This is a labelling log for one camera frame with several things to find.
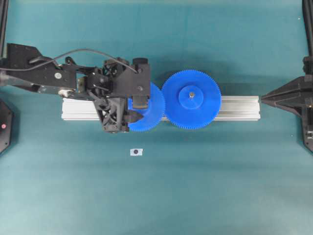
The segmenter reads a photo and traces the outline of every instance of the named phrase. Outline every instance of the silver metal beam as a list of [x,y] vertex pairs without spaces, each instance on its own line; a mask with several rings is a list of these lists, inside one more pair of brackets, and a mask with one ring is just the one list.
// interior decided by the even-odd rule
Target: silver metal beam
[[[92,101],[63,99],[63,120],[99,120]],[[260,116],[258,96],[222,96],[222,106],[215,121],[257,121]]]

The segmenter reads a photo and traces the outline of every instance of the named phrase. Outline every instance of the black metal frame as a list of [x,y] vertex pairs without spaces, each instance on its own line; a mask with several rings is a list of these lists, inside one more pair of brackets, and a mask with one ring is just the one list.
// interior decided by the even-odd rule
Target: black metal frame
[[309,51],[303,58],[305,76],[262,96],[262,102],[299,116],[304,145],[313,151],[313,1],[303,0],[302,10]]

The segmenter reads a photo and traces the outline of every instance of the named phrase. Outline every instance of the blue gear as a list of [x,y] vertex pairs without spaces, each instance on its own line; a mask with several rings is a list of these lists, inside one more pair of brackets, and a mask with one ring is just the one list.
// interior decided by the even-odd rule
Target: blue gear
[[165,100],[162,91],[155,84],[150,83],[150,99],[147,109],[133,109],[133,100],[128,99],[128,109],[135,110],[144,117],[137,122],[129,123],[132,131],[147,131],[155,127],[164,116]]
[[219,86],[207,74],[183,70],[173,74],[162,87],[165,115],[184,129],[205,127],[219,113],[222,96]]

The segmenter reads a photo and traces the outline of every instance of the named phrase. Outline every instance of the bolt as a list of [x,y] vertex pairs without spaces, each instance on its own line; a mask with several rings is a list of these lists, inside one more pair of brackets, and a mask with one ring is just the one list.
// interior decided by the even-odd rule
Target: bolt
[[60,74],[59,72],[56,72],[56,73],[54,74],[54,77],[55,77],[56,79],[61,79],[61,78],[62,78],[62,74]]
[[190,92],[190,93],[189,93],[189,97],[190,97],[190,98],[195,97],[195,93],[194,93],[194,92]]

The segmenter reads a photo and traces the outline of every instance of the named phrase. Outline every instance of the small sticker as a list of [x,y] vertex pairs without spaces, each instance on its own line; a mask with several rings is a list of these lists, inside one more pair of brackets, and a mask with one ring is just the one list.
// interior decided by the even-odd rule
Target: small sticker
[[143,149],[142,148],[132,148],[131,156],[142,156]]

